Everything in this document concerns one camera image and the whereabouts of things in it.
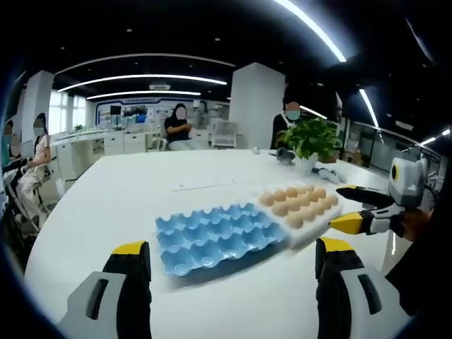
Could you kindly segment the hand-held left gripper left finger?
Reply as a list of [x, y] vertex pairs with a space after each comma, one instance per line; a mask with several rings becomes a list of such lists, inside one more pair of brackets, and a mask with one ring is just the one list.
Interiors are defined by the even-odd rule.
[[150, 282], [149, 244], [117, 247], [69, 295], [58, 329], [66, 338], [151, 338]]

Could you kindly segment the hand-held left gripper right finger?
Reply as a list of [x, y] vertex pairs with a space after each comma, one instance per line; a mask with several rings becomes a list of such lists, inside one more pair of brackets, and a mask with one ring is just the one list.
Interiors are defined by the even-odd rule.
[[316, 240], [319, 338], [397, 338], [411, 317], [397, 289], [345, 241]]

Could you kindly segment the person's right hand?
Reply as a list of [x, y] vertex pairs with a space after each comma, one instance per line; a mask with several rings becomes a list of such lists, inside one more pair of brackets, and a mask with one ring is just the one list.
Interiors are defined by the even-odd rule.
[[404, 238], [414, 242], [425, 230], [429, 224], [433, 211], [409, 210], [406, 211], [403, 218], [405, 228]]

